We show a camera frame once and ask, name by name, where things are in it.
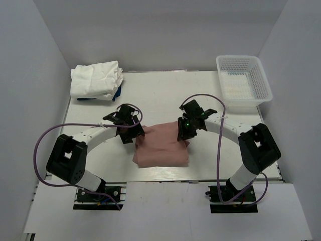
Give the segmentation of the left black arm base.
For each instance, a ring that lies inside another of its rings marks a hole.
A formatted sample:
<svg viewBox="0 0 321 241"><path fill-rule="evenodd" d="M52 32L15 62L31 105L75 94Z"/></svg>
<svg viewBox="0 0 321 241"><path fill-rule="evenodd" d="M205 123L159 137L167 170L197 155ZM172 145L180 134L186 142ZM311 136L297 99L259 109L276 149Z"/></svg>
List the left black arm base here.
<svg viewBox="0 0 321 241"><path fill-rule="evenodd" d="M125 183L106 184L104 194L92 194L78 188L74 198L74 210L120 211L126 198Z"/></svg>

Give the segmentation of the white t-shirt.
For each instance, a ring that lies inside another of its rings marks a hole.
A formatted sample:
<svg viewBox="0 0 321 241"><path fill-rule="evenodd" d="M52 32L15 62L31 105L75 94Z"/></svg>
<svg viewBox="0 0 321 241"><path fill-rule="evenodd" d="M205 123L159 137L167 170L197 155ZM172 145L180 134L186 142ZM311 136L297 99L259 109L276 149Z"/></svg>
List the white t-shirt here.
<svg viewBox="0 0 321 241"><path fill-rule="evenodd" d="M73 99L114 101L123 79L118 61L77 65L71 70L70 96Z"/></svg>

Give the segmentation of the pink printed t-shirt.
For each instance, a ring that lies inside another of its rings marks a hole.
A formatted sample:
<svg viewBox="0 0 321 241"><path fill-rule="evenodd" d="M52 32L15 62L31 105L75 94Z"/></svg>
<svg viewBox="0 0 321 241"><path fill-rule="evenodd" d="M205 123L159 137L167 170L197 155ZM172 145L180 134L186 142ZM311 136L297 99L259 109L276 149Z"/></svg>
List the pink printed t-shirt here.
<svg viewBox="0 0 321 241"><path fill-rule="evenodd" d="M135 140L132 161L139 168L186 167L189 164L188 141L178 141L178 123L144 126L144 136Z"/></svg>

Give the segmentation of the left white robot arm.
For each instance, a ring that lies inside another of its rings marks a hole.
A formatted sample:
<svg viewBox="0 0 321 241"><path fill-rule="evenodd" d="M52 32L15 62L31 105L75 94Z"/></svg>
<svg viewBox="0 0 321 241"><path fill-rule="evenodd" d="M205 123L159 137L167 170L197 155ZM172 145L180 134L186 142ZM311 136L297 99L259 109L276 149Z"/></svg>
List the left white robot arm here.
<svg viewBox="0 0 321 241"><path fill-rule="evenodd" d="M141 110L129 103L120 105L117 111L102 118L98 124L68 123L69 126L85 126L88 129L68 136L58 136L46 165L46 170L69 185L88 191L94 200L105 197L106 182L86 170L87 155L100 144L119 136L123 144L133 143L144 136L140 124Z"/></svg>

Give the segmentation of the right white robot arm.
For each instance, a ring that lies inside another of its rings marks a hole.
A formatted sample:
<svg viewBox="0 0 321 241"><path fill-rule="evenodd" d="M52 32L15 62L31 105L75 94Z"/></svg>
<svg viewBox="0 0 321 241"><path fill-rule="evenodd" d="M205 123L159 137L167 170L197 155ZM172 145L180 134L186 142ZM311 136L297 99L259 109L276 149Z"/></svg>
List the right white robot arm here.
<svg viewBox="0 0 321 241"><path fill-rule="evenodd" d="M269 128L263 123L254 126L238 123L216 110L203 110L196 100L181 105L180 109L183 116L178 118L178 141L194 138L198 130L204 130L222 134L239 146L242 165L226 181L226 193L232 200L240 199L244 188L281 157Z"/></svg>

